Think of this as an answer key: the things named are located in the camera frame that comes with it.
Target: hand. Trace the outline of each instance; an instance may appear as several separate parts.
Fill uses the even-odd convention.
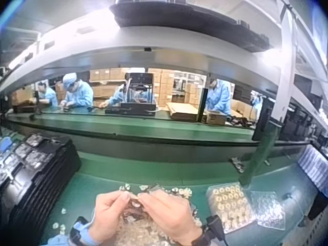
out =
[[[67,102],[66,102],[65,100],[63,100],[63,101],[60,102],[60,105],[59,105],[59,106],[60,106],[61,108],[63,108],[63,107],[66,106],[66,103],[67,103]]]
[[[33,104],[36,104],[36,98],[30,98],[29,101]]]
[[[104,101],[101,104],[99,104],[98,107],[101,108],[101,109],[104,109],[104,108],[107,108],[107,106],[108,106],[108,102]]]
[[[74,102],[73,101],[69,101],[68,103],[66,103],[66,107],[72,107],[74,106]]]
[[[157,190],[151,194],[141,193],[139,201],[157,225],[181,245],[190,246],[202,235],[201,228],[194,222],[188,200]]]
[[[89,228],[89,235],[97,242],[111,239],[117,231],[121,213],[130,200],[130,193],[115,191],[99,194],[96,199],[95,219]]]

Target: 3d printer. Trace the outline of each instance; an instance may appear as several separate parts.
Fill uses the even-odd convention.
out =
[[[119,107],[108,106],[106,114],[155,115],[152,73],[130,73],[124,92],[125,101]]]

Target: clear plastic packaging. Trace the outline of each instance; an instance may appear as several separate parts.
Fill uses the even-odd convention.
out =
[[[212,215],[218,215],[225,233],[247,226],[255,220],[250,202],[239,183],[211,186],[207,198]]]
[[[251,192],[252,205],[259,226],[284,231],[285,212],[275,192]]]

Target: ceiling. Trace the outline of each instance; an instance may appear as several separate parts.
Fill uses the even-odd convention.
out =
[[[43,35],[73,19],[98,9],[109,8],[114,2],[115,0],[26,0],[2,32],[0,65],[7,66],[33,44],[38,32]]]

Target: blue hairnet cap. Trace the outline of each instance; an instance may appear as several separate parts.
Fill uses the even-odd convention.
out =
[[[67,91],[67,89],[70,87],[71,84],[73,84],[77,80],[76,73],[68,73],[63,77],[63,84],[64,89]]]

